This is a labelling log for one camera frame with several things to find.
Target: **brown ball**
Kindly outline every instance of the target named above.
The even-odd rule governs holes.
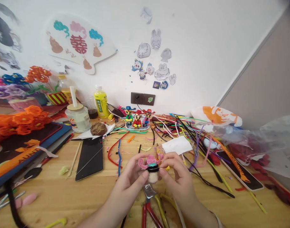
[[[107,127],[104,123],[95,123],[91,126],[90,132],[92,135],[104,135],[107,131]]]

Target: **smartphone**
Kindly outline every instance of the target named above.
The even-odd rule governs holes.
[[[238,181],[240,181],[240,183],[246,187],[247,190],[254,192],[260,189],[263,189],[264,186],[263,184],[261,184],[249,171],[247,171],[243,165],[241,165],[238,161],[238,165],[240,166],[240,168],[242,169],[244,175],[246,176],[246,178],[250,181],[250,183],[244,182],[243,180],[241,180],[241,176],[239,171],[237,170],[237,168],[235,167],[235,165],[231,162],[231,159],[229,158],[229,156],[226,154],[226,152],[224,151],[218,151],[216,152],[216,154],[218,156],[220,156],[221,158],[224,158],[226,160],[228,160],[230,162],[230,164],[228,164],[227,162],[223,161],[221,159],[221,161],[223,162],[223,164],[230,170],[230,172],[238,179]]]

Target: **jar lid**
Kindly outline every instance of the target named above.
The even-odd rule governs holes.
[[[59,74],[57,77],[58,77],[59,79],[61,79],[61,80],[62,80],[62,79],[67,79],[67,78],[66,78],[66,75],[64,75],[64,74]]]
[[[76,107],[73,106],[73,104],[70,104],[67,106],[67,109],[69,111],[81,111],[84,108],[84,106],[80,103],[78,103],[78,105]]]

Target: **power socket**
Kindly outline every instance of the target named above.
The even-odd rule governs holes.
[[[143,93],[136,93],[131,92],[131,102],[132,104],[138,104],[142,105],[144,100],[144,94]]]

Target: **flower pot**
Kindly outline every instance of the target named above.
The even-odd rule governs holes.
[[[35,99],[40,103],[40,105],[46,105],[48,103],[48,99],[46,98],[45,94],[39,93],[34,96]]]
[[[54,105],[65,105],[68,103],[66,96],[62,92],[48,93],[47,96]]]
[[[14,99],[9,101],[9,105],[15,109],[15,111],[23,112],[25,111],[25,108],[29,107],[30,105],[39,106],[42,108],[40,103],[34,98],[29,97],[24,100]]]

